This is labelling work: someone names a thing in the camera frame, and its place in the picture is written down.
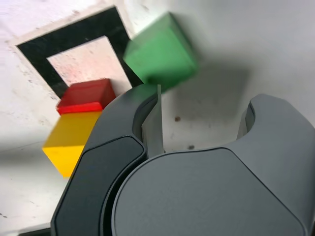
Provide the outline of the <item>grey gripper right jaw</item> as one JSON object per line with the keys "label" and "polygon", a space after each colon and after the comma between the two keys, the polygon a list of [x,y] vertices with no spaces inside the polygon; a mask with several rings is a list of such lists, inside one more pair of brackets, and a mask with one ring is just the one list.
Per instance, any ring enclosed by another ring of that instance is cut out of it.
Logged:
{"label": "grey gripper right jaw", "polygon": [[250,100],[247,133],[220,147],[150,158],[120,187],[115,236],[309,236],[315,129],[284,99]]}

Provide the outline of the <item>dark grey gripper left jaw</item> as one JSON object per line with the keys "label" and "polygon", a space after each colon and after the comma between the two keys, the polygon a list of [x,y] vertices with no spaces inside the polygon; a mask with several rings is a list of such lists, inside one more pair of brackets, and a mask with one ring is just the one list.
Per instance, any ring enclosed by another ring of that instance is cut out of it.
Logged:
{"label": "dark grey gripper left jaw", "polygon": [[158,102],[159,87],[140,85],[101,113],[51,221],[54,236],[110,236],[115,197],[129,173],[144,162],[142,124]]}

